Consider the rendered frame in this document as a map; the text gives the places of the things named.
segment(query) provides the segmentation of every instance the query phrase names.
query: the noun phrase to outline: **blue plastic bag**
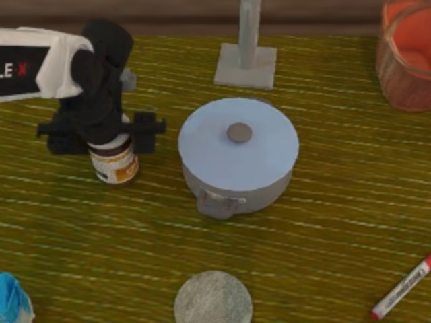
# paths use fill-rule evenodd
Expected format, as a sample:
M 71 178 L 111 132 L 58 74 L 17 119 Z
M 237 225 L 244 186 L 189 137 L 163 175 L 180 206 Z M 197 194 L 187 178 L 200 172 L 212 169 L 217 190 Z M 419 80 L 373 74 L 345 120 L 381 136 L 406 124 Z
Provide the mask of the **blue plastic bag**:
M 28 295 L 9 273 L 0 273 L 0 323 L 31 323 L 34 318 Z

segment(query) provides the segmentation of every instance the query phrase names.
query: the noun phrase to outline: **gray pot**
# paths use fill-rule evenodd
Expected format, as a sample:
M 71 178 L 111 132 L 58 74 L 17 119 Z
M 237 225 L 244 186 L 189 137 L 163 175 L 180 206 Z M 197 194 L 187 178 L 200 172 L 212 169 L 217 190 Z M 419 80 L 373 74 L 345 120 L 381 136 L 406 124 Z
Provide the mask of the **gray pot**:
M 263 209 L 284 192 L 299 142 L 292 123 L 272 105 L 226 98 L 190 115 L 178 150 L 198 211 L 228 219 Z

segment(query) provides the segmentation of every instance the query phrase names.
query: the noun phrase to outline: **gray disc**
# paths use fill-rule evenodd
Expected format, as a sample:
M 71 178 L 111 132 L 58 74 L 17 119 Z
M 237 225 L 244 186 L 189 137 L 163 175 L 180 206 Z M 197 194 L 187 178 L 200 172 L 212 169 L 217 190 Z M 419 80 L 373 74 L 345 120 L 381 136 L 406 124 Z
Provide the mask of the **gray disc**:
M 250 323 L 253 305 L 247 288 L 222 271 L 205 271 L 180 288 L 174 305 L 176 323 Z

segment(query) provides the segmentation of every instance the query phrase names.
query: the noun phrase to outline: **red marker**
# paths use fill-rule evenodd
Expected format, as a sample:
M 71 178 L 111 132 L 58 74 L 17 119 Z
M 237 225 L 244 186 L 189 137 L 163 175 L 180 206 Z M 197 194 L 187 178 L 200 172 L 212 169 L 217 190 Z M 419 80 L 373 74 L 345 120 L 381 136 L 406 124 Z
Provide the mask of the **red marker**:
M 431 270 L 431 255 L 422 261 L 395 288 L 389 292 L 371 311 L 373 320 L 381 320 L 416 286 Z

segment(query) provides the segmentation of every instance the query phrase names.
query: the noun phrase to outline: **pot lid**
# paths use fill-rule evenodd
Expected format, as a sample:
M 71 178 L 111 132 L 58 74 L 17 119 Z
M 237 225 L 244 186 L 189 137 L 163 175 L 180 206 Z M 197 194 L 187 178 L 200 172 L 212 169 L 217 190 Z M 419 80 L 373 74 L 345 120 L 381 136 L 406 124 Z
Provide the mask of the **pot lid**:
M 290 172 L 299 141 L 293 124 L 271 104 L 225 98 L 188 117 L 178 150 L 183 164 L 204 183 L 221 190 L 249 191 Z

